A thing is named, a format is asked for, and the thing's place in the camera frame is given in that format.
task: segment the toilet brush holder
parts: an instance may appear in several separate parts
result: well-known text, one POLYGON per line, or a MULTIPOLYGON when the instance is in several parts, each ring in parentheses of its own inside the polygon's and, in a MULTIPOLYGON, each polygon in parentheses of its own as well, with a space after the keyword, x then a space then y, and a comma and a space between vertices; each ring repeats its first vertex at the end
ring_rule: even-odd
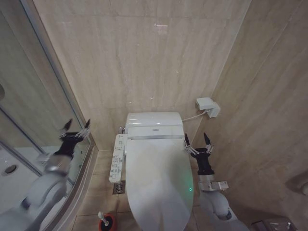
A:
POLYGON ((116 219, 111 214, 98 213, 98 217, 101 219, 99 223, 99 231, 116 231, 116 219))

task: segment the toilet lid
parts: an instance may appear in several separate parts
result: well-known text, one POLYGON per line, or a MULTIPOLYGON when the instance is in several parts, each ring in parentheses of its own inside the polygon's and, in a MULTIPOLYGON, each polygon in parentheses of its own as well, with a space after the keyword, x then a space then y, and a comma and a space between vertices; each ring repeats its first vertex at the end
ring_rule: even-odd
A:
POLYGON ((193 205, 192 179, 183 139, 127 141, 128 202, 142 230, 184 230, 193 205))

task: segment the beige tile wall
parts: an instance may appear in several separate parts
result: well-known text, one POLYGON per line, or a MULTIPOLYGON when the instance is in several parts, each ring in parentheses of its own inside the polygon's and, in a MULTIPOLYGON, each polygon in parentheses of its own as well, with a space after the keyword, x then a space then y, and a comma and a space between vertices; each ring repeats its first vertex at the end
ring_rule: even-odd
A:
MULTIPOLYGON (((250 0, 34 0, 100 150, 128 112, 200 113, 250 0)), ((200 118, 185 122, 193 139, 200 118)))
POLYGON ((202 120, 216 145, 210 158, 245 223, 288 216, 308 229, 308 2, 253 0, 213 99, 216 119, 202 120))

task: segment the robotic hand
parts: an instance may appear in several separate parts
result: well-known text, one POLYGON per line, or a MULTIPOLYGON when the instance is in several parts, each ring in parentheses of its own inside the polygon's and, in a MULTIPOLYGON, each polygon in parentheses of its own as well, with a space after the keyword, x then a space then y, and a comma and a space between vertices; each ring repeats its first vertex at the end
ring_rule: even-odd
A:
POLYGON ((210 218, 215 231, 249 231, 249 229, 238 220, 229 206, 226 197, 219 191, 228 189, 226 181, 215 181, 214 171, 208 161, 214 146, 204 133, 205 148, 192 148, 185 134, 185 149, 197 160, 200 205, 210 218))
POLYGON ((0 230, 39 231, 40 225, 53 206, 66 193, 66 180, 77 143, 90 132, 90 120, 80 132, 67 132, 72 119, 61 130, 62 145, 46 163, 45 174, 35 180, 26 198, 0 214, 0 230))

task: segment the floor drain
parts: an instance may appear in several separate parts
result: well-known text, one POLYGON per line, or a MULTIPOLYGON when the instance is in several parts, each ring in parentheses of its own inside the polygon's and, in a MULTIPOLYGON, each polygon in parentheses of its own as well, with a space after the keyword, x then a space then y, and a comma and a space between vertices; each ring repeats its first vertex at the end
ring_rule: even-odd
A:
POLYGON ((7 176, 9 174, 12 174, 13 172, 15 172, 17 170, 17 165, 11 165, 8 166, 4 172, 2 173, 3 176, 7 176))
POLYGON ((124 194, 125 193, 125 180, 122 180, 118 184, 114 184, 114 191, 112 194, 124 194))

